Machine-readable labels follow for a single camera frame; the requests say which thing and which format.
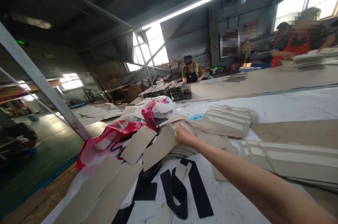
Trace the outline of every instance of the paper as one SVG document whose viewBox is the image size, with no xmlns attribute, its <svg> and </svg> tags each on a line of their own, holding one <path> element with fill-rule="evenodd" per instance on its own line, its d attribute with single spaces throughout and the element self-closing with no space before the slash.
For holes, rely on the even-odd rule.
<svg viewBox="0 0 338 224">
<path fill-rule="evenodd" d="M 147 171 L 164 158 L 176 145 L 175 130 L 167 123 L 155 143 L 143 151 L 143 170 Z"/>
<path fill-rule="evenodd" d="M 156 136 L 156 132 L 147 126 L 141 127 L 132 137 L 121 157 L 130 165 L 134 165 L 141 157 L 143 151 Z"/>
</svg>

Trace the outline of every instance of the black foam piece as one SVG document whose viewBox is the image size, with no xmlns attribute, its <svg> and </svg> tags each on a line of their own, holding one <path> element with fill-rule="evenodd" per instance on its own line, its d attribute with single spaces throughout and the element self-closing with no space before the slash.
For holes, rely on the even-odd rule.
<svg viewBox="0 0 338 224">
<path fill-rule="evenodd" d="M 191 170 L 189 172 L 189 180 L 191 189 L 193 191 L 198 216 L 200 219 L 213 216 L 214 212 L 212 211 L 211 204 L 207 192 L 205 191 L 200 173 L 198 172 L 196 162 L 187 159 L 181 160 L 181 163 L 184 166 L 187 166 L 188 162 L 192 164 Z"/>
<path fill-rule="evenodd" d="M 150 183 L 145 191 L 134 196 L 135 201 L 152 201 L 156 199 L 157 183 Z"/>
<path fill-rule="evenodd" d="M 177 176 L 175 176 L 174 170 L 173 176 L 171 176 L 169 169 L 161 174 L 161 181 L 168 207 L 180 219 L 187 219 L 188 201 L 187 190 L 184 184 L 177 178 Z M 180 205 L 175 204 L 174 197 L 179 201 Z"/>
</svg>

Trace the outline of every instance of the fluorescent light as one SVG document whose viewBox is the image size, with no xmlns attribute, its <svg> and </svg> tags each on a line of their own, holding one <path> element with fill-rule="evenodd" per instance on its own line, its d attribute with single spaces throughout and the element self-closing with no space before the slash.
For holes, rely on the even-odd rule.
<svg viewBox="0 0 338 224">
<path fill-rule="evenodd" d="M 195 7 L 201 6 L 201 5 L 203 5 L 203 4 L 205 4 L 205 3 L 209 2 L 209 1 L 212 1 L 212 0 L 201 0 L 201 1 L 197 2 L 197 3 L 195 3 L 195 4 L 192 4 L 191 6 L 185 7 L 185 8 L 183 8 L 183 9 L 181 9 L 181 10 L 175 12 L 175 13 L 172 13 L 172 14 L 170 14 L 170 15 L 162 18 L 162 19 L 159 19 L 159 20 L 157 20 L 157 21 L 155 21 L 155 22 L 153 22 L 151 24 L 148 24 L 148 25 L 142 27 L 142 29 L 144 30 L 144 29 L 147 29 L 147 28 L 151 27 L 154 24 L 158 24 L 158 23 L 161 23 L 163 21 L 169 20 L 169 19 L 171 19 L 171 18 L 173 18 L 173 17 L 175 17 L 175 16 L 177 16 L 179 14 L 185 13 L 186 11 L 189 11 L 189 10 L 195 8 Z"/>
</svg>

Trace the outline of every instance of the gray wall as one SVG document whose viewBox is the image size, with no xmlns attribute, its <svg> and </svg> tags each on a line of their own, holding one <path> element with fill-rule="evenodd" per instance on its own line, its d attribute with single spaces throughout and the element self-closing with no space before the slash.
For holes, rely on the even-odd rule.
<svg viewBox="0 0 338 224">
<path fill-rule="evenodd" d="M 51 43 L 36 42 L 21 39 L 29 46 L 21 46 L 42 74 L 48 78 L 62 77 L 67 73 L 85 73 L 84 62 L 75 49 Z M 16 80 L 30 81 L 16 61 L 0 46 L 0 65 Z M 0 83 L 11 82 L 4 74 L 0 73 Z"/>
</svg>

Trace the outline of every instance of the woman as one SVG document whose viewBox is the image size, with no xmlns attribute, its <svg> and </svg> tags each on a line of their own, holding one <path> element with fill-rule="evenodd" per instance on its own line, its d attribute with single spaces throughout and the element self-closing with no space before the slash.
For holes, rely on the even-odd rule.
<svg viewBox="0 0 338 224">
<path fill-rule="evenodd" d="M 182 78 L 184 84 L 199 82 L 203 80 L 205 73 L 200 64 L 193 61 L 192 56 L 184 56 L 184 66 L 182 68 Z"/>
<path fill-rule="evenodd" d="M 279 36 L 271 51 L 272 67 L 280 66 L 282 60 L 291 60 L 293 56 L 308 53 L 316 48 L 316 42 L 321 43 L 318 52 L 334 44 L 335 35 L 329 35 L 318 23 L 320 12 L 319 8 L 312 7 L 295 17 L 291 29 Z"/>
<path fill-rule="evenodd" d="M 210 161 L 272 224 L 338 224 L 335 217 L 293 185 L 199 140 L 180 124 L 176 126 L 175 138 L 179 144 L 193 147 Z"/>
</svg>

